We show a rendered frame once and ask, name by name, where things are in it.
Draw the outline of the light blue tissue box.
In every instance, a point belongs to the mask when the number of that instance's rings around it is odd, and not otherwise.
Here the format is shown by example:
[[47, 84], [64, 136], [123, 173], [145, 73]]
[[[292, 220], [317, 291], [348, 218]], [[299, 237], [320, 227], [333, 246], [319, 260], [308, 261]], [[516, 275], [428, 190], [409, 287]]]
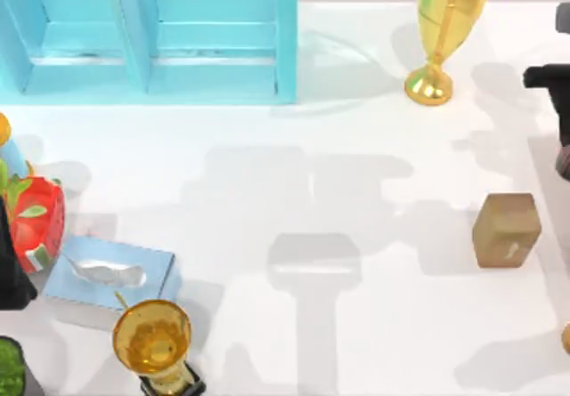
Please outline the light blue tissue box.
[[148, 299], [174, 301], [182, 285], [175, 255], [93, 237], [69, 236], [42, 296], [56, 319], [110, 331], [123, 307]]

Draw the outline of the light blue rack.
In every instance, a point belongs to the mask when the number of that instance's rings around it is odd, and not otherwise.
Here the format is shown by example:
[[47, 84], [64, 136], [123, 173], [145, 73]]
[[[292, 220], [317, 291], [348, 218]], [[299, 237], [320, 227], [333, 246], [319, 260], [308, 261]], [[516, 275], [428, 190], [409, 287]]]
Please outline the light blue rack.
[[0, 104], [297, 97], [297, 0], [0, 0]]

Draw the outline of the gold trophy with black base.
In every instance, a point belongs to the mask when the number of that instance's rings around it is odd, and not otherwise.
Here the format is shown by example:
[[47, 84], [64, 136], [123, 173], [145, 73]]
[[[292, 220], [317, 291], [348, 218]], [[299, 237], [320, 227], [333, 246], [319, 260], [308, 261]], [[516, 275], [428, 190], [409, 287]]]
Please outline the gold trophy with black base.
[[118, 360], [140, 379], [143, 396], [202, 396], [207, 386], [186, 360], [192, 326], [176, 303], [151, 299], [128, 305], [115, 324], [112, 345]]

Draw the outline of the tan cardboard box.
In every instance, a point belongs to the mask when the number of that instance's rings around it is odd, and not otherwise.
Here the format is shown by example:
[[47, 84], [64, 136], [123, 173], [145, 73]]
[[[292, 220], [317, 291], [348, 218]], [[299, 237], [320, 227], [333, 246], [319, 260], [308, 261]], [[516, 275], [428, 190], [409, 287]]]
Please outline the tan cardboard box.
[[531, 193], [490, 193], [477, 215], [472, 243], [480, 268], [521, 267], [542, 233]]

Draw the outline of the tall gold trophy cup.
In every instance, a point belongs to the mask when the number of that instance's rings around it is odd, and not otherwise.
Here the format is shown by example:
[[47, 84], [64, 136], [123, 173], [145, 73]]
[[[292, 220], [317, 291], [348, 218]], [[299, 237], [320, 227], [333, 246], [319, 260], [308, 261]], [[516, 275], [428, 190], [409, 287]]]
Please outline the tall gold trophy cup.
[[419, 34], [426, 64], [404, 83], [408, 97], [418, 104], [438, 106], [452, 97], [452, 79], [444, 62], [464, 43], [487, 0], [418, 0]]

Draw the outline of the red pot with green leaves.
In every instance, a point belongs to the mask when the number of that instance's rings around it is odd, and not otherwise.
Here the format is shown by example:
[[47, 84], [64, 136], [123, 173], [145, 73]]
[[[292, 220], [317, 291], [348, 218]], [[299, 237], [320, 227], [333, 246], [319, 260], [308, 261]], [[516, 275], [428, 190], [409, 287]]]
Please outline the red pot with green leaves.
[[14, 175], [4, 190], [12, 242], [27, 274], [48, 268], [59, 254], [65, 197], [57, 180]]

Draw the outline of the light blue and orange toy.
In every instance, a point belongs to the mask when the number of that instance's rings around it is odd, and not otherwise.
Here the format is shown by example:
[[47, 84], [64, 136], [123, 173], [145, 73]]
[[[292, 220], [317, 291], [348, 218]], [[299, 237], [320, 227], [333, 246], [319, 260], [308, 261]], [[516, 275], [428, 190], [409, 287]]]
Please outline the light blue and orange toy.
[[5, 162], [10, 177], [18, 175], [20, 178], [26, 178], [33, 174], [33, 169], [12, 137], [10, 122], [2, 112], [0, 112], [0, 158]]

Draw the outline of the black right gripper tip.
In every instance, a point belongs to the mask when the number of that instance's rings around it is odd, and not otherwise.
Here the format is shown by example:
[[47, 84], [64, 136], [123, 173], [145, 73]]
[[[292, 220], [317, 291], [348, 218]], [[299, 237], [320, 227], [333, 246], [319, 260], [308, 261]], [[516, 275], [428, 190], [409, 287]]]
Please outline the black right gripper tip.
[[560, 144], [555, 168], [570, 182], [570, 64], [551, 63], [532, 66], [523, 75], [525, 88], [547, 89], [551, 104], [558, 115]]

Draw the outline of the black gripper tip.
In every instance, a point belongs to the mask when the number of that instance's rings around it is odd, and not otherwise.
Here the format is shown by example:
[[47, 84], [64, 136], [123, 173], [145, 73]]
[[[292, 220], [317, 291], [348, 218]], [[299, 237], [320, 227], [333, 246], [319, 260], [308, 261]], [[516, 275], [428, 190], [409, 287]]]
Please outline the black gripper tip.
[[36, 298], [37, 289], [16, 255], [8, 214], [0, 197], [0, 311], [22, 311]]
[[570, 64], [551, 63], [532, 66], [523, 75], [525, 88], [547, 89], [551, 104], [558, 115], [560, 144], [555, 168], [570, 182]]

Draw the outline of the green plant in black pot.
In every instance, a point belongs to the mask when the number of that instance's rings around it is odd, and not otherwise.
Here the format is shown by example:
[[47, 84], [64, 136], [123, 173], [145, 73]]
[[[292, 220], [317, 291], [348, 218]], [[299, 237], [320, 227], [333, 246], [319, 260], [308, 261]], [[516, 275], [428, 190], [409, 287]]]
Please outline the green plant in black pot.
[[24, 396], [25, 360], [21, 346], [10, 337], [0, 336], [0, 396]]

